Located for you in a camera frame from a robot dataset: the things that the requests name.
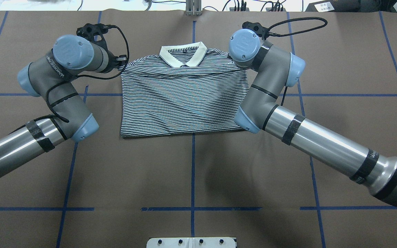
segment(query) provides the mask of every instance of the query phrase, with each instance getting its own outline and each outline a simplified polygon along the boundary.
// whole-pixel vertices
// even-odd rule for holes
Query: black tape band
[[[258,72],[258,69],[260,68],[261,63],[263,62],[263,59],[266,57],[267,52],[269,52],[269,49],[272,46],[273,44],[270,43],[269,41],[263,42],[263,45],[260,47],[260,50],[258,50],[257,55],[255,55],[255,58],[252,61],[251,69]]]
[[[53,49],[47,52],[45,55],[45,59],[49,63],[49,65],[52,67],[52,69],[57,73],[57,75],[62,78],[62,81],[66,82],[71,82],[77,77],[71,75],[70,72],[68,72],[60,63],[58,63],[53,55]]]
[[[62,129],[60,128],[60,126],[58,125],[58,123],[56,122],[55,119],[50,118],[50,120],[53,122],[53,124],[55,125],[56,129],[59,131],[59,133],[62,135],[62,138],[64,140],[68,140],[67,136],[65,135],[65,133],[63,133]]]
[[[275,100],[277,100],[277,98],[278,98],[274,93],[272,93],[271,91],[268,91],[266,89],[263,89],[260,86],[257,86],[257,85],[253,84],[253,85],[251,85],[251,87],[268,94],[269,96],[273,97]]]
[[[383,200],[387,196],[389,196],[394,188],[397,186],[397,168],[394,172],[393,176],[391,177],[390,181],[376,194],[374,195],[377,199]]]
[[[264,124],[263,124],[263,130],[266,130],[266,125],[267,125],[267,123],[269,122],[269,118],[271,117],[271,115],[272,115],[272,113],[274,113],[274,111],[278,108],[278,104],[277,105],[275,105],[272,109],[271,109],[271,111],[269,112],[269,114],[267,115],[267,117],[266,117],[266,120],[264,120]]]
[[[61,99],[57,100],[56,102],[50,104],[50,107],[53,108],[54,106],[60,104],[61,102],[68,100],[75,96],[79,96],[79,94],[77,92],[74,92],[73,94],[69,94],[68,96],[62,97]]]
[[[296,114],[283,135],[282,142],[284,142],[284,144],[290,146],[293,137],[295,136],[296,132],[299,129],[299,126],[301,125],[301,122],[303,122],[304,119],[306,119],[304,116]]]
[[[42,147],[45,152],[49,152],[55,149],[55,146],[50,141],[49,138],[46,138],[42,130],[38,127],[35,121],[29,121],[26,123],[26,127],[29,130],[30,134],[36,140],[36,142]]]
[[[367,157],[364,159],[363,164],[353,176],[350,176],[350,179],[359,185],[365,183],[367,177],[370,175],[371,171],[373,171],[373,168],[375,168],[378,159],[379,153],[372,149],[368,149]]]

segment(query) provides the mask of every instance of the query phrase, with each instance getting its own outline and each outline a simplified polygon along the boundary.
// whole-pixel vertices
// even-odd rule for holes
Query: striped shirt
[[[120,135],[241,130],[234,117],[249,88],[247,72],[227,56],[197,42],[129,63],[121,75]]]

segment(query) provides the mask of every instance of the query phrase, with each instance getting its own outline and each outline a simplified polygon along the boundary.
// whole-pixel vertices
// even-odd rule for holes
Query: white label
[[[335,10],[334,7],[332,6],[332,4],[330,2],[327,3],[318,3],[314,5],[316,10],[318,12],[326,12],[326,11],[332,11]]]

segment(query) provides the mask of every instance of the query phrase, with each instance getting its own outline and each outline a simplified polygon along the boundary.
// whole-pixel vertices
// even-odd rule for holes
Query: shirt collar
[[[171,55],[168,51],[171,49],[186,49],[189,47],[198,47],[192,58],[187,63],[182,63],[178,61],[173,55]],[[198,66],[199,63],[203,60],[206,55],[207,47],[203,42],[196,42],[192,44],[184,44],[184,45],[172,45],[172,46],[163,46],[160,49],[160,57],[170,66],[174,68],[180,68],[183,65],[187,65],[189,67]]]

